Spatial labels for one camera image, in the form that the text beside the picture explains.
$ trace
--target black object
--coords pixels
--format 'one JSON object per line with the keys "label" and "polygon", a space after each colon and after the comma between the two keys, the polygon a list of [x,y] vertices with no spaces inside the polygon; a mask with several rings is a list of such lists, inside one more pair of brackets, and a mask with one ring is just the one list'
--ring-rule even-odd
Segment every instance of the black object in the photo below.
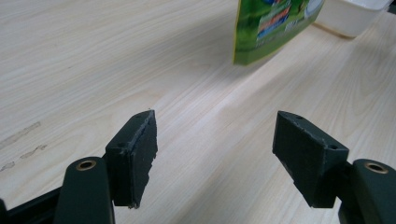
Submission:
{"label": "black object", "polygon": [[301,116],[279,111],[273,152],[309,206],[342,201],[343,224],[396,223],[396,172],[378,161],[347,162],[349,149]]}
{"label": "black object", "polygon": [[0,223],[114,223],[112,200],[116,206],[139,206],[157,150],[154,111],[134,115],[103,158],[71,163],[62,187],[9,211],[0,200]]}

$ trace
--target white plastic bowl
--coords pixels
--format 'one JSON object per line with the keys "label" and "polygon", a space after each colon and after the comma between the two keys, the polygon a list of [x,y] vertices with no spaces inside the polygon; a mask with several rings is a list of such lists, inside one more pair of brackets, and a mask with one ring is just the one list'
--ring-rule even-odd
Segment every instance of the white plastic bowl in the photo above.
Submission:
{"label": "white plastic bowl", "polygon": [[348,37],[360,35],[392,0],[326,0],[315,23]]}

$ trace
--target snack bag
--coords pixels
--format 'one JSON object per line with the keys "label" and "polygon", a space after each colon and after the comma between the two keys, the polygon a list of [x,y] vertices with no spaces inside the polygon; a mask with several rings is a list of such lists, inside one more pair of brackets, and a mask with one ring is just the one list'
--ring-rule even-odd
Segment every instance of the snack bag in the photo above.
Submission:
{"label": "snack bag", "polygon": [[315,21],[324,0],[239,0],[233,62],[274,53]]}

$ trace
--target green plastic bag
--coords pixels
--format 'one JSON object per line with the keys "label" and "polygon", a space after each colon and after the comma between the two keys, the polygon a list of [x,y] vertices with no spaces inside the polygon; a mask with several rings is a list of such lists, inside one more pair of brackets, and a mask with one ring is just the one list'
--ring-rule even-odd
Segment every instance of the green plastic bag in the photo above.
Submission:
{"label": "green plastic bag", "polygon": [[276,52],[315,21],[324,0],[239,0],[233,62],[249,64]]}

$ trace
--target light wood surface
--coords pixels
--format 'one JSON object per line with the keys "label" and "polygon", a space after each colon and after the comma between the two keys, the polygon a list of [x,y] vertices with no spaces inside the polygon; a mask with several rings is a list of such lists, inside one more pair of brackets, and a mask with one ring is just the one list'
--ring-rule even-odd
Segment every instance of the light wood surface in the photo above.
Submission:
{"label": "light wood surface", "polygon": [[310,26],[266,63],[232,65],[238,2],[0,2],[0,197],[15,207],[102,156],[156,110],[157,159],[117,223],[339,223],[272,154],[276,111],[396,167],[396,17],[355,39]]}

